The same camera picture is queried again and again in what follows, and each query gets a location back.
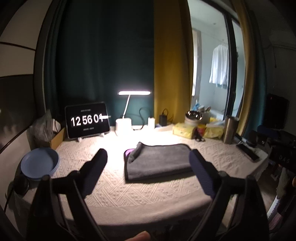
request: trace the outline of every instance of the ceiling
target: ceiling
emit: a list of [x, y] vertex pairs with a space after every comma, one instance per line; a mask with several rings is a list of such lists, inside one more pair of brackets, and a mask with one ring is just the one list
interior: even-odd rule
[[191, 18], [213, 28], [225, 27], [224, 17], [217, 9], [202, 0], [188, 0]]

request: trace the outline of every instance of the window frame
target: window frame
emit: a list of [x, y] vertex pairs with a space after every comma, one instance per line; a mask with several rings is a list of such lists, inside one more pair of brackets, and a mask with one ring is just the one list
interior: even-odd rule
[[218, 3], [213, 2], [212, 0], [202, 0], [208, 5], [212, 6], [224, 16], [225, 26], [227, 31], [228, 39], [228, 50], [229, 50], [229, 85], [227, 87], [227, 97], [225, 103], [225, 110], [223, 114], [223, 120], [227, 115], [232, 115], [234, 101], [236, 97], [236, 84], [237, 84], [237, 50], [236, 50], [236, 41], [234, 35], [234, 29], [232, 21], [237, 23], [239, 26], [239, 21], [230, 14], [226, 9], [221, 7]]

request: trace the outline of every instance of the smartphone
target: smartphone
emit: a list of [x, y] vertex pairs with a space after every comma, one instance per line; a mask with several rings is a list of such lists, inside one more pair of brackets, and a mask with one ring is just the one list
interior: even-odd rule
[[246, 147], [244, 144], [237, 144], [237, 148], [239, 148], [246, 155], [247, 158], [251, 159], [251, 161], [256, 162], [260, 159], [252, 150]]

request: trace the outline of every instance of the cardboard box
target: cardboard box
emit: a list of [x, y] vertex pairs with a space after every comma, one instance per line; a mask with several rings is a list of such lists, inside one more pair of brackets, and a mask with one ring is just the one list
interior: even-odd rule
[[38, 147], [50, 147], [51, 149], [56, 150], [58, 148], [58, 146], [63, 142], [65, 137], [65, 128], [61, 129], [61, 131], [55, 135], [54, 138], [52, 138], [52, 140], [50, 142], [45, 142], [45, 141], [40, 141], [40, 140], [36, 140], [36, 145]]

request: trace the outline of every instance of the yellow tissue pack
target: yellow tissue pack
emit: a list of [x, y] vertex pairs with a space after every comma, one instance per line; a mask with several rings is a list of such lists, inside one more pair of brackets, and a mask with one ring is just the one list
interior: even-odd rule
[[196, 127], [194, 126], [189, 126], [185, 123], [178, 123], [173, 127], [173, 134], [187, 139], [193, 139], [195, 129]]
[[218, 126], [218, 127], [207, 127], [205, 129], [204, 133], [204, 138], [219, 138], [221, 139], [222, 135], [224, 132], [224, 127], [223, 126]]

